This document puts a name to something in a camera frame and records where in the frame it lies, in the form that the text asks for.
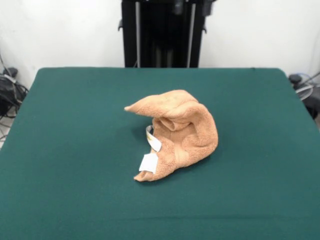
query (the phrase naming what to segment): black device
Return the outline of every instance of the black device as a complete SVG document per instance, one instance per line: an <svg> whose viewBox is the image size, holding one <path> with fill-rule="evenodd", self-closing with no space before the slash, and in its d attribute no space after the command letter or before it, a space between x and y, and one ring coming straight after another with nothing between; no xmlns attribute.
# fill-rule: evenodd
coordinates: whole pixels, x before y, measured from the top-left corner
<svg viewBox="0 0 320 240"><path fill-rule="evenodd" d="M122 0L126 68L197 68L216 0Z"/></svg>
<svg viewBox="0 0 320 240"><path fill-rule="evenodd" d="M308 83L313 78L315 77L303 82L299 74L291 74L289 76L289 80L296 91L305 89L306 93L304 91L300 92L301 94L307 94L307 97L303 98L302 101L311 117L315 119L320 113L320 86Z"/></svg>
<svg viewBox="0 0 320 240"><path fill-rule="evenodd" d="M8 115L9 110L15 108L17 112L28 93L28 89L16 81L17 74L14 67L5 68L0 74L0 119L14 118Z"/></svg>

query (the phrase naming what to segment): table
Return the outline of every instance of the table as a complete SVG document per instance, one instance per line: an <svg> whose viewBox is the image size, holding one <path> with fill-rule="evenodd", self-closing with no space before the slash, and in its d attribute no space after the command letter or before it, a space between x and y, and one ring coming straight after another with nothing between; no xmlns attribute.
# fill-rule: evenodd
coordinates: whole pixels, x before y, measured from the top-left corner
<svg viewBox="0 0 320 240"><path fill-rule="evenodd" d="M148 117L124 107L185 89L219 146L136 182ZM316 240L320 134L279 69L44 68L0 152L1 240Z"/></svg>

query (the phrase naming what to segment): white label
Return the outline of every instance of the white label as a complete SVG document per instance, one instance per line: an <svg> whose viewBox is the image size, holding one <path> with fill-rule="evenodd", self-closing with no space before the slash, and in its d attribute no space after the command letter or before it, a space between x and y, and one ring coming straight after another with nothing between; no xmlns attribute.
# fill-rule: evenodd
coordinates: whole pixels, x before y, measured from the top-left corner
<svg viewBox="0 0 320 240"><path fill-rule="evenodd" d="M156 153L149 153L149 154L145 154L139 171L148 171L148 172L152 172L153 174L156 173L156 168L157 168L157 164L158 164L158 156Z"/></svg>
<svg viewBox="0 0 320 240"><path fill-rule="evenodd" d="M150 133L152 129L153 129L153 126L151 125L146 127L145 129L146 139L148 140L152 149L155 150L156 152L159 152L161 149L161 142Z"/></svg>

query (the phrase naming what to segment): cable bundle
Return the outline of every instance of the cable bundle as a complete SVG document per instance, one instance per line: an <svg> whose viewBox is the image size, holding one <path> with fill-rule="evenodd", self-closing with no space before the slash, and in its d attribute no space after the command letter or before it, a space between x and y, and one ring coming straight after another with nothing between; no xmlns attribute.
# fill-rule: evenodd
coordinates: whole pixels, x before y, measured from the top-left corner
<svg viewBox="0 0 320 240"><path fill-rule="evenodd" d="M0 121L2 118L15 118L16 114L25 99L27 93L29 92L28 89L17 82L15 77L18 74L18 70L14 67L6 68L4 62L2 60L0 54L0 62L3 65L3 73L0 73ZM0 122L1 126L6 128L10 128L9 125L5 125ZM2 136L0 136L0 142L4 142L7 135L4 134L2 129L0 128L0 132Z"/></svg>

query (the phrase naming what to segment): towel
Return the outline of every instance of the towel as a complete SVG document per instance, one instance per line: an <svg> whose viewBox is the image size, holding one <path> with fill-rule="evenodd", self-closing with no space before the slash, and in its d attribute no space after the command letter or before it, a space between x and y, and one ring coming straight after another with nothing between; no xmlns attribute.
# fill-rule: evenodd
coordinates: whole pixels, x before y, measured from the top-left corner
<svg viewBox="0 0 320 240"><path fill-rule="evenodd" d="M218 145L218 132L208 109L185 90L147 96L124 108L153 117L153 135L162 143L155 174L141 171L136 181L155 181L209 156Z"/></svg>

